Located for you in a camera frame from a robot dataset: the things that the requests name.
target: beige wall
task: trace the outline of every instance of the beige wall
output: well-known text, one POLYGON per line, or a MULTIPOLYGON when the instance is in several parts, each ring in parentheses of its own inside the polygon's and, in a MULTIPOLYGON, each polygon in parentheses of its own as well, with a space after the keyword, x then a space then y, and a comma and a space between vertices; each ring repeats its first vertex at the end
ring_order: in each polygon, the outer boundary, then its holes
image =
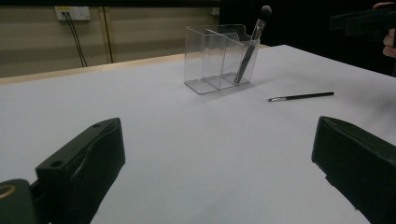
MULTIPOLYGON (((187 25, 217 24, 212 8, 90 7, 90 21, 76 21, 88 66, 184 52, 187 25), (108 36, 104 14, 106 13, 108 36)), ((0 77, 81 67, 67 22, 53 7, 0 7, 0 77)))

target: brush bristles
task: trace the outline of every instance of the brush bristles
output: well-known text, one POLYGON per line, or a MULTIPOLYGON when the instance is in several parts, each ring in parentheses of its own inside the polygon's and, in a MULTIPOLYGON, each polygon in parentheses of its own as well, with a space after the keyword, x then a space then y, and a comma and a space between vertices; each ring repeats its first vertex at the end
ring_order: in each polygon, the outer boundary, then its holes
POLYGON ((272 10, 269 6, 263 6, 260 12, 260 20, 267 22, 272 14, 272 10))

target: white table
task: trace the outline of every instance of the white table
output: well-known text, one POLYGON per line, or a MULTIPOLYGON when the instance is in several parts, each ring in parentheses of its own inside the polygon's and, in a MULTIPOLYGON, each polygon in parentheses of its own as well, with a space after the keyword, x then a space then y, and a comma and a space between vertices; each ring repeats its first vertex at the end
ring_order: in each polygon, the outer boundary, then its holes
POLYGON ((288 46, 250 84, 197 95, 183 61, 0 86, 0 182, 119 117, 127 163, 92 223, 369 223, 311 161, 319 116, 396 145, 396 78, 288 46), (334 96, 268 103, 270 97, 334 96))

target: hand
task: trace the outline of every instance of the hand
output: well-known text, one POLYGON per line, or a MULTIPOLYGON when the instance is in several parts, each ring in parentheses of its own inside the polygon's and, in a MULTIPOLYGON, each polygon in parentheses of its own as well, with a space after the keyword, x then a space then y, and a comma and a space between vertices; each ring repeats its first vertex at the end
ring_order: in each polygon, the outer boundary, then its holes
POLYGON ((381 3, 377 3, 373 6, 373 9, 379 8, 379 7, 383 7, 383 6, 387 6, 387 5, 392 5, 395 4, 394 2, 381 2, 381 3))
POLYGON ((389 57, 396 58, 396 49, 393 48, 393 40, 395 36, 395 29, 390 29, 389 33, 384 38, 384 50, 382 52, 389 57))

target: clear plastic container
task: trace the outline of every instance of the clear plastic container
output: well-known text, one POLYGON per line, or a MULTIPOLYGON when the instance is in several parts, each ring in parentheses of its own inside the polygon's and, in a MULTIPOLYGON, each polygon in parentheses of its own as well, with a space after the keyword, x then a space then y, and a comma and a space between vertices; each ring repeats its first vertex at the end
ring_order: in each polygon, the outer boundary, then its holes
POLYGON ((186 27, 184 83, 199 94, 249 83, 259 45, 244 25, 186 27))

